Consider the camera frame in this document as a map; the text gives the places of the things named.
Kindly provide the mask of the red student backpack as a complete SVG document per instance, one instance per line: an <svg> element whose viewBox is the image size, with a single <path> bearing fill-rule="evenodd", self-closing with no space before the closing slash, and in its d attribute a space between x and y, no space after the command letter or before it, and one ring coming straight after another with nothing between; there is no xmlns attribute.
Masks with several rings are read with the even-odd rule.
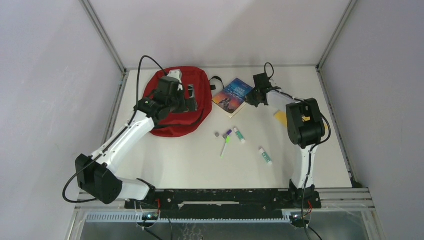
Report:
<svg viewBox="0 0 424 240"><path fill-rule="evenodd" d="M157 86L160 78L167 77L171 70L182 72L185 88L194 85L197 111L171 113L170 108L157 100ZM154 123L151 134L158 137L177 138L194 132L212 111L212 92L216 87L211 84L206 72L195 66L178 66L159 70L147 83L142 99L135 110L146 113Z"/></svg>

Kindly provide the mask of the blue Jane Eyre book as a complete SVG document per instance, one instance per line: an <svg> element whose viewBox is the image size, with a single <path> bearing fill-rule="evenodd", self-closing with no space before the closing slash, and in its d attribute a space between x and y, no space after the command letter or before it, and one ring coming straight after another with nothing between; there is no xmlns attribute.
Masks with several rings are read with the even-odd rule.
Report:
<svg viewBox="0 0 424 240"><path fill-rule="evenodd" d="M221 92L212 97L212 102L232 119L246 105L246 97L252 90L252 86L235 78Z"/></svg>

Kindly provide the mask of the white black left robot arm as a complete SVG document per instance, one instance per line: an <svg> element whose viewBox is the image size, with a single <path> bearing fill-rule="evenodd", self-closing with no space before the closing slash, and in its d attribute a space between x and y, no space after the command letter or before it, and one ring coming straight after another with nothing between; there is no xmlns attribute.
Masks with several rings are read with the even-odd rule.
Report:
<svg viewBox="0 0 424 240"><path fill-rule="evenodd" d="M157 87L140 99L131 118L91 155L80 154L75 160L78 186L105 205L116 200L137 200L149 209L157 196L154 187L142 179L126 179L116 172L130 150L169 114L189 113L197 110L194 85L185 87L179 76L169 73L161 77Z"/></svg>

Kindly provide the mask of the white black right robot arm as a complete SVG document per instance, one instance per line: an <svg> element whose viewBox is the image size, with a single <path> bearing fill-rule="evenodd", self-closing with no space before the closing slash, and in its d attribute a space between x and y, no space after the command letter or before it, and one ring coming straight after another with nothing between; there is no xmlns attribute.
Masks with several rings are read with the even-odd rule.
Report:
<svg viewBox="0 0 424 240"><path fill-rule="evenodd" d="M246 96L246 103L274 107L286 114L287 133L291 143L298 147L289 181L289 203L302 208L315 193L313 168L318 146L329 128L316 99L300 99L272 86L266 73L253 76L254 88Z"/></svg>

